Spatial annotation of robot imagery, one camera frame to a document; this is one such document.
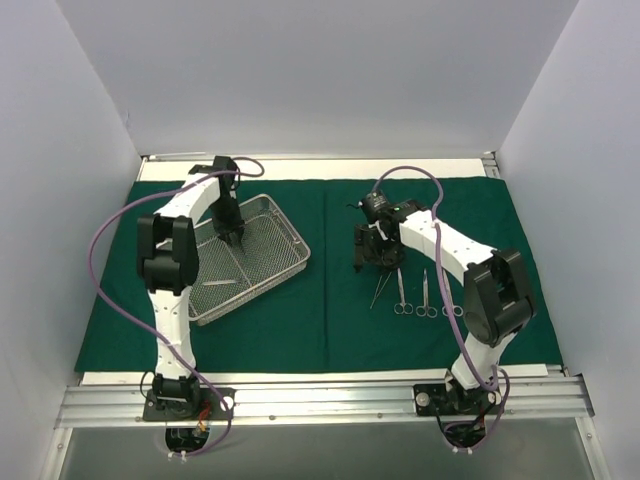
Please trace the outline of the steel mesh instrument tray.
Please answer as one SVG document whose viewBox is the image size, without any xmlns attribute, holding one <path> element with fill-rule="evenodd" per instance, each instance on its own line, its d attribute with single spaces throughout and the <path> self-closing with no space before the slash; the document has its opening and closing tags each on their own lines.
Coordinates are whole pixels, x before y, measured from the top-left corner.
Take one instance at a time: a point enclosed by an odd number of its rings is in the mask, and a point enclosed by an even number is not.
<svg viewBox="0 0 640 480">
<path fill-rule="evenodd" d="M 210 219 L 196 225 L 199 274 L 189 297 L 189 317 L 200 326 L 213 322 L 303 271 L 311 250 L 282 209 L 268 195 L 240 204 L 245 220 L 245 252 L 218 238 Z M 237 279 L 226 286 L 203 281 Z"/>
</svg>

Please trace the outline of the steel tweezers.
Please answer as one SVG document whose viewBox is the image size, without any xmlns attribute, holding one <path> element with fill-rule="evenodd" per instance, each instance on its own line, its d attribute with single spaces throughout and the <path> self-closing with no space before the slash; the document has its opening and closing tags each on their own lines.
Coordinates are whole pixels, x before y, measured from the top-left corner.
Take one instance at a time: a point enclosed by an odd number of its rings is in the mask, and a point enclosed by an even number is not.
<svg viewBox="0 0 640 480">
<path fill-rule="evenodd" d="M 226 285 L 235 285 L 237 283 L 239 283 L 237 279 L 208 280 L 208 281 L 203 281 L 202 286 L 208 286 L 208 287 L 226 286 Z"/>
<path fill-rule="evenodd" d="M 374 307 L 374 305 L 376 304 L 376 301 L 378 300 L 378 298 L 380 297 L 380 295 L 382 294 L 382 292 L 384 291 L 390 277 L 391 277 L 392 272 L 388 271 L 386 273 L 382 273 L 379 276 L 376 288 L 374 290 L 374 294 L 371 300 L 371 304 L 370 304 L 370 309 L 372 309 Z"/>
</svg>

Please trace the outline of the small steel scissors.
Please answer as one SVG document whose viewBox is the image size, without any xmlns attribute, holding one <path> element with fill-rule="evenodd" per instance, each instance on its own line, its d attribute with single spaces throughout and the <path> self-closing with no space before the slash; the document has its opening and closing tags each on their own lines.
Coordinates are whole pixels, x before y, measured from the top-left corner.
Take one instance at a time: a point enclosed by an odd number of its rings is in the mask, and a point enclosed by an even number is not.
<svg viewBox="0 0 640 480">
<path fill-rule="evenodd" d="M 406 300 L 403 274 L 400 268 L 396 270 L 398 302 L 394 305 L 394 313 L 396 315 L 411 315 L 413 313 L 413 305 Z"/>
</svg>

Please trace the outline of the steel surgical scissors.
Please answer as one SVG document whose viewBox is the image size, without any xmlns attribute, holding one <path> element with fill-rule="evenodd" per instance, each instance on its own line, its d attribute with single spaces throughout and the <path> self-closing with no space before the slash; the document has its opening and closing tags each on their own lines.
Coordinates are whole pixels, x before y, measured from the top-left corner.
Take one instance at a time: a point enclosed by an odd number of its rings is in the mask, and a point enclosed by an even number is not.
<svg viewBox="0 0 640 480">
<path fill-rule="evenodd" d="M 415 313 L 419 317 L 434 319 L 438 316 L 438 311 L 430 305 L 429 280 L 427 269 L 423 270 L 422 276 L 422 303 L 415 308 Z"/>
</svg>

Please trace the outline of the steel forceps clamp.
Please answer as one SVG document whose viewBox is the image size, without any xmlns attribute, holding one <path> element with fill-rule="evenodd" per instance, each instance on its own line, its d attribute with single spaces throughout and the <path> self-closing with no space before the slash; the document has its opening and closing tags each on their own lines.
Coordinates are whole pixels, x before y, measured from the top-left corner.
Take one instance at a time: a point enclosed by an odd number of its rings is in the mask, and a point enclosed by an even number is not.
<svg viewBox="0 0 640 480">
<path fill-rule="evenodd" d="M 462 318 L 464 316 L 464 309 L 460 305 L 457 305 L 455 303 L 452 290 L 449 287 L 445 287 L 445 292 L 446 292 L 447 301 L 443 303 L 441 313 L 447 316 L 448 315 L 447 305 L 449 305 L 453 316 Z"/>
</svg>

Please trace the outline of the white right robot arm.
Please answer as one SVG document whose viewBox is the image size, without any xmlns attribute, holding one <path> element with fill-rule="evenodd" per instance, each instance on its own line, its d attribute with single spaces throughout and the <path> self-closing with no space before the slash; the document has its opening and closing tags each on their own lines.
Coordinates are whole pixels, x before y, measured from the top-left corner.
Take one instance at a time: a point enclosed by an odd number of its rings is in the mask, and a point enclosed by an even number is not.
<svg viewBox="0 0 640 480">
<path fill-rule="evenodd" d="M 354 227 L 354 269 L 366 264 L 394 270 L 412 249 L 433 260 L 460 354 L 444 388 L 455 412 L 480 400 L 479 388 L 497 389 L 497 367 L 506 347 L 537 313 L 524 258 L 465 236 L 414 200 L 390 203 L 381 193 L 362 198 L 366 218 Z"/>
</svg>

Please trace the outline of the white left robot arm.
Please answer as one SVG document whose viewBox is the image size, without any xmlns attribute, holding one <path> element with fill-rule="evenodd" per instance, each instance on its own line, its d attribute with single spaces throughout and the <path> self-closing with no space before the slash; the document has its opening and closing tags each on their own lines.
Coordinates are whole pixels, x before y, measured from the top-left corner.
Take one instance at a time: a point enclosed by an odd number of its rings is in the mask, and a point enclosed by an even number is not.
<svg viewBox="0 0 640 480">
<path fill-rule="evenodd" d="M 211 166 L 192 167 L 180 192 L 137 221 L 137 272 L 161 335 L 152 394 L 179 419 L 194 417 L 202 405 L 189 320 L 189 295 L 200 265 L 195 223 L 209 212 L 218 238 L 241 245 L 245 222 L 235 194 L 238 183 L 237 163 L 217 156 Z"/>
</svg>

